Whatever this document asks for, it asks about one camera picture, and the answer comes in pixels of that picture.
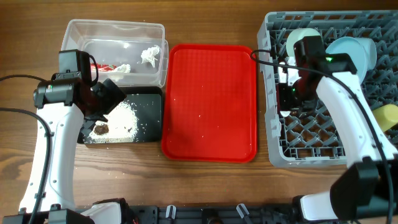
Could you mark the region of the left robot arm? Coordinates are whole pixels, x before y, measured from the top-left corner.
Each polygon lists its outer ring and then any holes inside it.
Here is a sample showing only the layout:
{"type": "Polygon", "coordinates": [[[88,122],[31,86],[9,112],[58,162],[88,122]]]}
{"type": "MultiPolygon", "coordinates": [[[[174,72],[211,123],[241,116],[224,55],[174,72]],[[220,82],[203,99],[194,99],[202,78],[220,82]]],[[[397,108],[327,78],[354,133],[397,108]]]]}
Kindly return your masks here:
{"type": "Polygon", "coordinates": [[[92,85],[81,78],[42,81],[34,91],[37,140],[29,184],[17,215],[3,223],[126,223],[131,216],[123,198],[96,202],[75,210],[73,170],[81,129],[104,119],[125,99],[107,79],[92,85]]]}

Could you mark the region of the white plastic spoon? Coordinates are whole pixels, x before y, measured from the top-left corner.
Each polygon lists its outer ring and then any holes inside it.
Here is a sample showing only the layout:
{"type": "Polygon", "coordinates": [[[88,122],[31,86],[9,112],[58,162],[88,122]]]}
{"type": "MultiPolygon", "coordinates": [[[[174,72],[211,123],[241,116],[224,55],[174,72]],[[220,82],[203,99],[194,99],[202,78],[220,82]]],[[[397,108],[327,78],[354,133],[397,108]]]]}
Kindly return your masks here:
{"type": "Polygon", "coordinates": [[[279,82],[277,84],[278,103],[279,103],[278,110],[279,114],[282,117],[286,118],[290,115],[289,93],[287,92],[289,90],[289,86],[287,84],[288,74],[287,70],[283,67],[279,67],[277,71],[279,76],[279,82]]]}

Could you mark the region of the white rice pile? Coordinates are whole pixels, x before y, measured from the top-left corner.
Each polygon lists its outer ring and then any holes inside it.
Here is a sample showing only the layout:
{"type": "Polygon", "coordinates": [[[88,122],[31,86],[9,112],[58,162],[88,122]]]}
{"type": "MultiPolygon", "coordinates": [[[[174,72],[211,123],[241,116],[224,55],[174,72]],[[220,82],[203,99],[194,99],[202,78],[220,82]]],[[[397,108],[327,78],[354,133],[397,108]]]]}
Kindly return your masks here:
{"type": "Polygon", "coordinates": [[[139,119],[130,103],[121,102],[104,117],[108,120],[107,123],[97,121],[95,125],[107,124],[109,133],[99,136],[92,130],[85,139],[87,144],[134,142],[139,130],[139,119]]]}

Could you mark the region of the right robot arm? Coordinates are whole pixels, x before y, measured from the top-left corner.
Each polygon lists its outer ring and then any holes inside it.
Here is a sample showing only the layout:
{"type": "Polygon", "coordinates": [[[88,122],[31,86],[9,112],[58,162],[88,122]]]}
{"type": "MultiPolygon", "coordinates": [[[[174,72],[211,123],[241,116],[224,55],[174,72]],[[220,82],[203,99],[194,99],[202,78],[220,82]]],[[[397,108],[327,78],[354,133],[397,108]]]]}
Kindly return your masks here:
{"type": "Polygon", "coordinates": [[[298,80],[287,86],[288,108],[318,98],[329,112],[346,155],[347,170],[322,193],[299,196],[303,221],[351,221],[397,215],[397,148],[380,129],[348,54],[314,54],[298,64],[279,62],[298,80]]]}

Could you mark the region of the yellow plastic cup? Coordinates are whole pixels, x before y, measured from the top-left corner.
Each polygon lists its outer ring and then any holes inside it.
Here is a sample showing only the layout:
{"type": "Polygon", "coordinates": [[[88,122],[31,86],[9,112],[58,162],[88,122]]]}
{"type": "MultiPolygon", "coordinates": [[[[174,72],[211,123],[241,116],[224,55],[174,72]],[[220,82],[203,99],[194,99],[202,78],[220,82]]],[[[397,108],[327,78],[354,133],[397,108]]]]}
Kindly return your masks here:
{"type": "Polygon", "coordinates": [[[393,104],[384,105],[373,110],[373,115],[383,132],[391,129],[397,124],[397,106],[393,104]]]}

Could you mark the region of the red snack wrapper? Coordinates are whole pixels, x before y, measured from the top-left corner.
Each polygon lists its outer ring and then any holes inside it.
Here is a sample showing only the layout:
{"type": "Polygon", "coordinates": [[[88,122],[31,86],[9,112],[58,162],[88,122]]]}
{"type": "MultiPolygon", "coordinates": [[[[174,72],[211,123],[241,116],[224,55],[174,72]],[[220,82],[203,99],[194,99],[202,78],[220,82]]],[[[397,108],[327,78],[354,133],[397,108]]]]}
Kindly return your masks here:
{"type": "Polygon", "coordinates": [[[117,66],[115,66],[115,65],[91,63],[91,70],[93,72],[96,72],[96,71],[99,71],[99,72],[113,72],[116,69],[117,69],[117,66]]]}

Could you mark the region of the white tissue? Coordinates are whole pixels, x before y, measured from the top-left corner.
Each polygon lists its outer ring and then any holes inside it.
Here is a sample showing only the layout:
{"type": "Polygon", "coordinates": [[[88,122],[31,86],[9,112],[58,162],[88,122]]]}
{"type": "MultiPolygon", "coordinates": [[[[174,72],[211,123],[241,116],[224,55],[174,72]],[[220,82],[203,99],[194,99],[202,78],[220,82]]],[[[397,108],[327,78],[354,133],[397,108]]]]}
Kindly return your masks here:
{"type": "Polygon", "coordinates": [[[131,71],[131,66],[129,64],[122,64],[112,70],[112,72],[116,73],[129,73],[130,71],[131,71]]]}
{"type": "Polygon", "coordinates": [[[160,53],[160,47],[158,45],[154,45],[153,47],[149,47],[146,50],[143,50],[141,53],[141,63],[150,63],[152,67],[155,67],[156,56],[160,53]]]}

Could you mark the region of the light blue plate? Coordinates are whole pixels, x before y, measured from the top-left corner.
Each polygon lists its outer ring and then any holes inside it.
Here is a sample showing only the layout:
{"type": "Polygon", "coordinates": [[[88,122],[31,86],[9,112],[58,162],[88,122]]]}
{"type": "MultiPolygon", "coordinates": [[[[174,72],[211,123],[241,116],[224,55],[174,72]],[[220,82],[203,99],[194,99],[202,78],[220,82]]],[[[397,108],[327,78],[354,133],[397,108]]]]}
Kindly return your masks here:
{"type": "Polygon", "coordinates": [[[348,54],[357,69],[356,75],[362,84],[368,70],[368,55],[358,39],[342,37],[335,40],[326,48],[327,54],[348,54]]]}

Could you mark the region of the light blue bowl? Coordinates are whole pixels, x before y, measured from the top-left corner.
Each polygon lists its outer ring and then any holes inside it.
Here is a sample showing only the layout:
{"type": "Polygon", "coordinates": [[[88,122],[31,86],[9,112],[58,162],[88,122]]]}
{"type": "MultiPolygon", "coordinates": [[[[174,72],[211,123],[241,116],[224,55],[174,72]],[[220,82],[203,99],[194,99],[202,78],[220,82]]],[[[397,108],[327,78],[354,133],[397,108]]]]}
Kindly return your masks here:
{"type": "Polygon", "coordinates": [[[356,40],[363,46],[368,61],[368,70],[374,69],[377,62],[377,48],[372,39],[356,38],[356,40]]]}

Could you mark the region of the green bowl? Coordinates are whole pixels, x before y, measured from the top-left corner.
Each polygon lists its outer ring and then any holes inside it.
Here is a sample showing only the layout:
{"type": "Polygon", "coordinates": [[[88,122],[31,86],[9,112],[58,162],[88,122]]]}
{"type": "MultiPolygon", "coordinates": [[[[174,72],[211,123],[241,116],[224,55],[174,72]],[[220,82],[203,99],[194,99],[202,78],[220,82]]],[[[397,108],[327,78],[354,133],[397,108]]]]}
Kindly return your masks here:
{"type": "Polygon", "coordinates": [[[286,41],[286,51],[289,57],[295,56],[294,44],[307,36],[321,36],[321,34],[317,30],[312,28],[295,29],[289,34],[286,41]]]}

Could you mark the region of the grey dishwasher rack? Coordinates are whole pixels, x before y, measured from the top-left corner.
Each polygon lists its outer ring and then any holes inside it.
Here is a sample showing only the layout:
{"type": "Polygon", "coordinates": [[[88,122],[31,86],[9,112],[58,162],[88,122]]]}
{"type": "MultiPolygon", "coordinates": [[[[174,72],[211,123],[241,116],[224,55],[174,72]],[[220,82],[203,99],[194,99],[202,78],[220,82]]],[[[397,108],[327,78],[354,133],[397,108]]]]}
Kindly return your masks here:
{"type": "MultiPolygon", "coordinates": [[[[329,46],[341,37],[364,37],[375,41],[377,62],[361,84],[365,99],[375,110],[397,104],[397,11],[292,11],[269,12],[257,33],[264,61],[276,62],[286,55],[288,35],[295,29],[312,28],[329,46]]],[[[277,110],[280,76],[271,66],[261,65],[266,93],[265,125],[269,160],[276,167],[331,166],[345,164],[346,156],[337,130],[323,103],[306,119],[293,112],[283,117],[277,110]]]]}

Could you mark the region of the clear plastic bin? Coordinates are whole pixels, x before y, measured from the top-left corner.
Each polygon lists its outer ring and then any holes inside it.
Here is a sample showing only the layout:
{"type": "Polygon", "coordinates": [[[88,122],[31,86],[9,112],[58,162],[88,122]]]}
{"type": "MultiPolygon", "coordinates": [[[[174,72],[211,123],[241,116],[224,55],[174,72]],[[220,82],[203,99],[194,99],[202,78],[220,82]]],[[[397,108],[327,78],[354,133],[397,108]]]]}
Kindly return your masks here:
{"type": "Polygon", "coordinates": [[[94,56],[97,64],[129,64],[129,73],[99,72],[99,81],[111,79],[118,86],[165,85],[169,45],[162,24],[128,21],[74,19],[68,23],[62,50],[81,50],[94,56]],[[143,50],[158,45],[155,67],[141,63],[143,50]]]}

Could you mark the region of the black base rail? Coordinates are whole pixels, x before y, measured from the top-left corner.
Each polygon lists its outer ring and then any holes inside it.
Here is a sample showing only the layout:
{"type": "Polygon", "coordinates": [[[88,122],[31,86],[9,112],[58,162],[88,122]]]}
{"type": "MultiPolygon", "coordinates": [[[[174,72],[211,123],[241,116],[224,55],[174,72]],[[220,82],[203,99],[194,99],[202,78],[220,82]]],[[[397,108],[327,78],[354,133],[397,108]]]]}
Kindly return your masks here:
{"type": "Polygon", "coordinates": [[[142,224],[271,224],[297,223],[297,214],[289,204],[271,204],[263,206],[246,206],[245,211],[238,212],[232,207],[166,207],[131,206],[136,223],[142,224]]]}

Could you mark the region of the black plastic tray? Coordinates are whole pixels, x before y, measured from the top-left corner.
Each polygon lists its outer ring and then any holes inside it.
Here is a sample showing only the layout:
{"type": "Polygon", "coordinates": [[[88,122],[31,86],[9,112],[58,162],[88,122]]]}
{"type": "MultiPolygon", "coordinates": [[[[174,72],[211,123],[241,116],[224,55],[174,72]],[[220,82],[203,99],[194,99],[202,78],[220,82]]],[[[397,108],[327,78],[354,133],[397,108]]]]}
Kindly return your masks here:
{"type": "MultiPolygon", "coordinates": [[[[163,92],[156,86],[124,87],[125,102],[131,104],[138,117],[138,133],[134,142],[155,142],[161,139],[163,117],[163,92]]],[[[80,133],[78,142],[87,144],[80,133]]]]}

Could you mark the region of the brown food chunk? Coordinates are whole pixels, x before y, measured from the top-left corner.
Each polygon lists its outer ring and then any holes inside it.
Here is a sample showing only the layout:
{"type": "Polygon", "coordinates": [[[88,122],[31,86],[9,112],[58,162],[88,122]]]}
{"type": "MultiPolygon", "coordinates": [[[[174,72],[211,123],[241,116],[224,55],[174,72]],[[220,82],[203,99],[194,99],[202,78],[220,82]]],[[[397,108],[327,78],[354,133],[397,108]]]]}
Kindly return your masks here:
{"type": "Polygon", "coordinates": [[[99,135],[99,136],[101,136],[101,135],[104,135],[104,134],[107,134],[107,133],[109,133],[109,128],[108,128],[108,125],[107,124],[101,124],[101,125],[96,125],[95,127],[94,127],[94,133],[96,134],[96,135],[99,135]]]}

